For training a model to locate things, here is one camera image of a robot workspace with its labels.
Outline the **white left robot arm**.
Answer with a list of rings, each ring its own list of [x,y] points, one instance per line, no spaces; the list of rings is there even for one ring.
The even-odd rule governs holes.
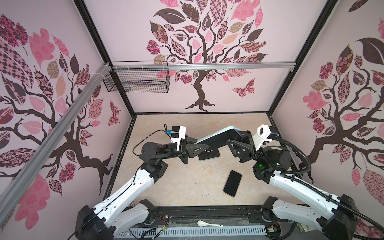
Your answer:
[[[144,200],[134,207],[130,207],[130,203],[164,175],[168,168],[166,159],[188,160],[208,148],[209,145],[187,140],[166,145],[145,143],[139,156],[143,164],[134,176],[99,204],[92,208],[84,206],[79,211],[74,237],[78,240],[113,240],[132,226],[152,223],[156,207],[151,202]]]

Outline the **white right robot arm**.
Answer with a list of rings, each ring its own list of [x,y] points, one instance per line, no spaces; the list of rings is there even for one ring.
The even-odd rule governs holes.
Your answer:
[[[354,200],[347,195],[338,197],[327,193],[300,179],[299,174],[311,170],[309,158],[269,126],[262,125],[258,131],[254,136],[247,131],[237,131],[237,136],[227,137],[224,142],[241,163],[256,161],[253,172],[258,180],[304,202],[302,206],[268,197],[260,210],[263,220],[285,219],[311,226],[329,240],[353,239],[358,223]]]

